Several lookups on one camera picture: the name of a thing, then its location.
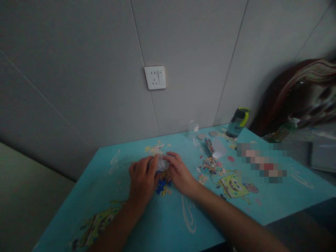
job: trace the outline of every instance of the electrical outlet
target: electrical outlet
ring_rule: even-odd
[[[167,88],[164,66],[145,66],[145,75],[149,90]]]

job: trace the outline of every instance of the water bottle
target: water bottle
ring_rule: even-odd
[[[249,118],[250,112],[251,110],[247,108],[237,108],[226,131],[227,136],[232,138],[239,136]]]

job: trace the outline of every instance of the clear plastic cup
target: clear plastic cup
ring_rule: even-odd
[[[168,169],[169,163],[163,160],[162,158],[163,158],[163,155],[159,155],[159,159],[157,161],[158,164],[157,164],[155,172],[163,172]]]

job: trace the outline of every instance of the plastic bottle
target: plastic bottle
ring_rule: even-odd
[[[280,128],[269,135],[263,137],[269,143],[281,143],[289,133],[294,132],[298,128],[298,122],[300,119],[288,118],[289,121],[281,125]]]

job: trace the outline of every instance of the spongebob print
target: spongebob print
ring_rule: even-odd
[[[237,181],[236,174],[228,175],[218,180],[218,185],[223,188],[223,197],[232,199],[241,197],[249,204],[249,200],[245,198],[249,193],[258,193],[258,188],[253,184],[244,184]]]
[[[238,198],[249,193],[243,184],[237,182],[235,174],[219,179],[218,183],[223,188],[226,198]]]
[[[115,215],[125,204],[125,201],[112,201],[112,203],[117,204],[118,206],[94,214],[90,219],[86,220],[84,226],[80,227],[80,230],[86,229],[86,231],[80,239],[73,241],[72,251],[75,251],[78,247],[90,246],[104,231],[106,226],[110,224]]]

